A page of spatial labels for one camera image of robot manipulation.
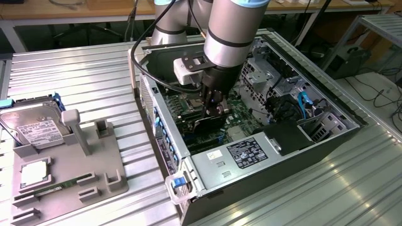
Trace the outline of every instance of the robotic arm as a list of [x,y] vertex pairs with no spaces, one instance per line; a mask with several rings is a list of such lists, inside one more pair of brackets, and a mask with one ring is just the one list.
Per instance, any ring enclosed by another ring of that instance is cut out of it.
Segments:
[[[185,75],[199,74],[201,77],[203,116],[227,113],[225,96],[237,81],[268,1],[176,0],[156,23],[153,45],[184,42],[184,28],[195,26],[196,22],[201,29],[207,28],[203,52],[175,62],[175,66],[185,66]],[[159,16],[171,0],[155,0],[155,4]],[[179,78],[181,75],[177,71],[175,73]]]

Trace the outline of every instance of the blue latch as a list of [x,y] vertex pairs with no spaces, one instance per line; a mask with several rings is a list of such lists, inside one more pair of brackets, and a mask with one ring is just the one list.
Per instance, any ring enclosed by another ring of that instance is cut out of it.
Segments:
[[177,159],[176,154],[173,154],[173,161],[175,161],[175,164],[177,165],[179,164],[179,159]]
[[159,118],[159,117],[156,117],[156,119],[155,119],[155,126],[157,126],[157,125],[159,125],[159,121],[160,121],[160,118]]
[[10,98],[5,100],[0,100],[0,109],[12,107],[12,105],[13,105],[13,100]]
[[184,177],[176,178],[176,179],[173,179],[173,181],[171,182],[172,188],[181,187],[183,185],[185,185],[185,178],[184,178]]
[[297,96],[296,96],[296,100],[301,109],[301,113],[303,113],[303,118],[305,119],[305,110],[304,110],[304,104],[303,104],[303,100],[312,105],[312,101],[309,100],[307,93],[304,91],[299,92]]
[[61,111],[65,111],[65,107],[64,107],[64,104],[61,102],[61,96],[58,93],[53,92],[52,94],[52,98],[54,99],[54,101],[57,102],[57,105],[58,105],[58,108]]

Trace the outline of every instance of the warning label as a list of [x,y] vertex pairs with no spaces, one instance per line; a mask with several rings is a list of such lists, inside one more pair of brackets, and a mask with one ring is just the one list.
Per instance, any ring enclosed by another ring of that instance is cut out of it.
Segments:
[[268,158],[253,138],[227,146],[227,150],[240,169],[252,166]]
[[18,126],[17,130],[33,146],[44,145],[52,141],[62,139],[53,120]]

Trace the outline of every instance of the electronic component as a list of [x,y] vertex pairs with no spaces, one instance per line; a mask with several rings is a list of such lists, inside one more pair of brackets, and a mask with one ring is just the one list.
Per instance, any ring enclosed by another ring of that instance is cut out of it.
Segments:
[[[200,95],[155,93],[153,88],[159,87],[155,81],[144,74],[139,76],[144,85],[141,96],[152,96],[151,102],[143,101],[139,108],[157,108],[167,134],[163,143],[169,141],[173,147],[173,152],[168,153],[172,155],[160,167],[167,166],[167,189],[184,212],[185,224],[203,213],[216,211],[216,205],[229,205],[245,196],[225,191],[255,192],[319,162],[362,125],[351,117],[350,109],[343,108],[339,99],[321,88],[297,61],[291,61],[291,56],[275,46],[277,44],[268,36],[256,38],[252,45],[239,81],[228,93],[216,94],[212,90],[203,90]],[[180,55],[185,57],[189,51],[197,52],[200,48],[196,43],[149,47],[147,65],[165,67],[165,62]],[[148,67],[148,72],[172,85],[176,83],[172,72],[155,67]],[[267,75],[264,80],[257,78],[263,74]],[[305,119],[297,104],[299,94]],[[215,108],[217,114],[203,115],[203,108],[208,111]],[[172,188],[171,180],[183,175],[185,186]]]
[[303,118],[303,111],[289,94],[267,98],[264,108],[271,113],[272,122],[296,121]]
[[232,141],[243,139],[245,134],[240,126],[233,126],[227,129],[227,135],[231,137]]
[[72,187],[72,186],[77,185],[77,181],[78,180],[85,179],[85,178],[88,178],[90,176],[92,176],[90,173],[85,174],[85,175],[81,175],[81,176],[78,176],[78,177],[76,177],[76,178],[73,178],[70,180],[66,180],[66,181],[64,181],[61,183],[57,183],[57,184],[50,185],[48,187],[44,187],[44,188],[40,188],[40,189],[28,191],[28,192],[22,193],[21,195],[14,196],[13,199],[16,201],[16,200],[20,200],[20,199],[30,196],[30,195],[34,195],[34,197],[40,197],[40,196],[42,196],[45,194],[53,193],[53,192],[56,192],[56,191],[58,191],[61,189],[65,189],[68,187]]
[[17,100],[10,105],[2,102],[0,125],[8,131],[18,145],[30,144],[42,149],[58,141],[70,130],[61,123],[62,106],[50,95],[33,99]]
[[21,184],[20,188],[33,185],[46,180],[48,169],[46,161],[40,160],[21,166]]

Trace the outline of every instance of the aluminum workbench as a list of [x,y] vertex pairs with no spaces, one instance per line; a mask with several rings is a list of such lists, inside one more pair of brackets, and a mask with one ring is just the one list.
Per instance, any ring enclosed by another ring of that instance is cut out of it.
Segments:
[[[280,36],[267,33],[370,124],[321,162],[193,225],[402,225],[400,135]],[[66,109],[80,111],[82,127],[96,119],[106,118],[112,122],[128,177],[126,193],[41,225],[175,226],[180,223],[130,93],[126,65],[130,45],[14,54],[4,65],[1,78],[9,82],[2,86],[1,97],[25,98],[57,90]],[[0,225],[8,225],[10,141],[2,133]]]
[[368,31],[375,32],[402,48],[402,16],[396,14],[356,16],[333,49],[325,55],[320,67],[323,70],[328,68],[340,48],[346,45],[359,25],[364,26]]

